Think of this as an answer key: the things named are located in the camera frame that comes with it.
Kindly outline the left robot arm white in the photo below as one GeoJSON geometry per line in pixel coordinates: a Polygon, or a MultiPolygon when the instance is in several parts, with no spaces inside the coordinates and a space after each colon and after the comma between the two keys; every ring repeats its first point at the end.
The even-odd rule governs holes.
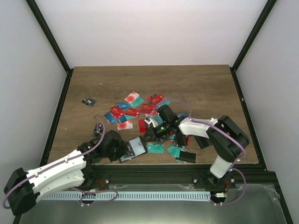
{"type": "Polygon", "coordinates": [[[76,187],[89,189],[95,184],[91,165],[104,158],[116,161],[129,150],[130,143],[112,130],[82,143],[52,163],[28,171],[19,168],[11,174],[4,187],[2,206],[17,216],[29,211],[52,193],[76,187]]]}

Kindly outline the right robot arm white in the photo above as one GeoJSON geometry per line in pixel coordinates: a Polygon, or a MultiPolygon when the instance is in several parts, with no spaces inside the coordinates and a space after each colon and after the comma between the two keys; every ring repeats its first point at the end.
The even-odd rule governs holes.
{"type": "Polygon", "coordinates": [[[249,137],[228,116],[218,119],[195,119],[188,115],[178,116],[168,105],[157,110],[162,119],[161,124],[155,124],[152,115],[145,117],[146,131],[144,140],[163,142],[170,134],[174,134],[178,147],[187,145],[187,138],[192,136],[198,146],[204,149],[213,146],[217,157],[207,173],[207,182],[213,188],[224,183],[226,173],[232,169],[235,162],[246,154],[249,137]]]}

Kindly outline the black leather card holder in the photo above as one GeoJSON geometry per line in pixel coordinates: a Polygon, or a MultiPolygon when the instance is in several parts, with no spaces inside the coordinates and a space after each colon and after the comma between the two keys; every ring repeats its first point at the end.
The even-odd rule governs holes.
{"type": "Polygon", "coordinates": [[[148,152],[147,147],[145,146],[144,143],[142,143],[141,136],[130,139],[126,142],[128,144],[128,150],[134,151],[136,154],[136,157],[146,154],[148,152]]]}

